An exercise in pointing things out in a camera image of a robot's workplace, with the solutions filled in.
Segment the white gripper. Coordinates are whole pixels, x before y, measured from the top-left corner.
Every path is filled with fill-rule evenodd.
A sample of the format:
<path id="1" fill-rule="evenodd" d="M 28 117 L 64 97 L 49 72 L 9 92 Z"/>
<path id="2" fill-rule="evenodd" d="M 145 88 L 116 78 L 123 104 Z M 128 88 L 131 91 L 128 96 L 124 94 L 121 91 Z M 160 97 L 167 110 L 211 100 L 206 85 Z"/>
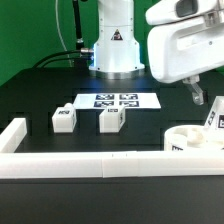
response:
<path id="1" fill-rule="evenodd" d="M 152 76 L 163 83 L 183 79 L 193 102 L 202 105 L 198 74 L 224 66 L 224 0 L 160 0 L 146 21 Z"/>

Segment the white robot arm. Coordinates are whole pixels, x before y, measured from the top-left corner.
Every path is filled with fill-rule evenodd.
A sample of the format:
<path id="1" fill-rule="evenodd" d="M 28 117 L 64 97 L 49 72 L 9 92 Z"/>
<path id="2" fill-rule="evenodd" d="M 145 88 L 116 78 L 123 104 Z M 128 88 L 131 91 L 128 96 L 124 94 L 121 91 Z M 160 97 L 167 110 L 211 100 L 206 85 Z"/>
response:
<path id="1" fill-rule="evenodd" d="M 133 0 L 98 0 L 99 38 L 89 69 L 108 79 L 142 70 L 134 38 Z M 160 0 L 145 14 L 152 76 L 162 83 L 181 80 L 193 101 L 204 103 L 199 75 L 224 66 L 224 0 Z"/>

